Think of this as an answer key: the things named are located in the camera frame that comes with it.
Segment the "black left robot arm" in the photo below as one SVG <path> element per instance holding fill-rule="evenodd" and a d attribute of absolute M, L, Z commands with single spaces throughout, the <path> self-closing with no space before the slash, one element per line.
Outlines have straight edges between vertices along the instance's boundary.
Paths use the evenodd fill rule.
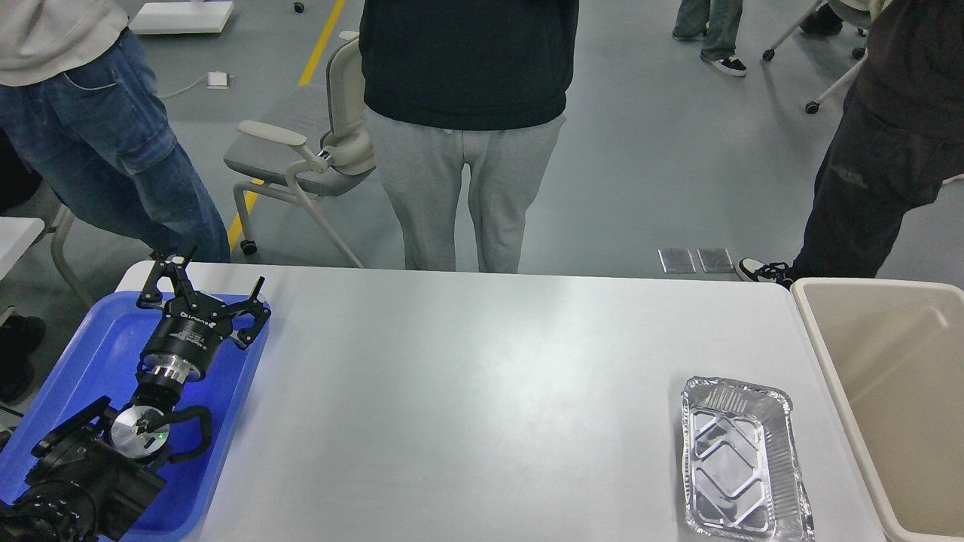
<path fill-rule="evenodd" d="M 206 510 L 265 340 L 261 297 L 189 261 L 99 301 L 2 453 L 4 541 L 175 541 Z"/>

